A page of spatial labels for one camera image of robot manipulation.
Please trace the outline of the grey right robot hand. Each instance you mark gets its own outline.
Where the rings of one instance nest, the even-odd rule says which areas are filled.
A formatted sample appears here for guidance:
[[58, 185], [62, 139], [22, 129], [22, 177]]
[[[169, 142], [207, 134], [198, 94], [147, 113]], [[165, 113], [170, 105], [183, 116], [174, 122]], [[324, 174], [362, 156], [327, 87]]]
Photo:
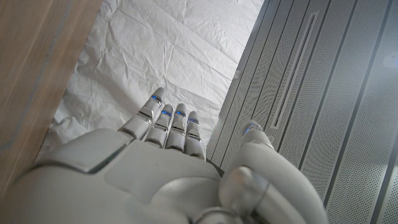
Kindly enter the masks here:
[[2, 223], [326, 223], [313, 185], [249, 120], [225, 170], [195, 111], [158, 88], [120, 129], [42, 154], [1, 199]]

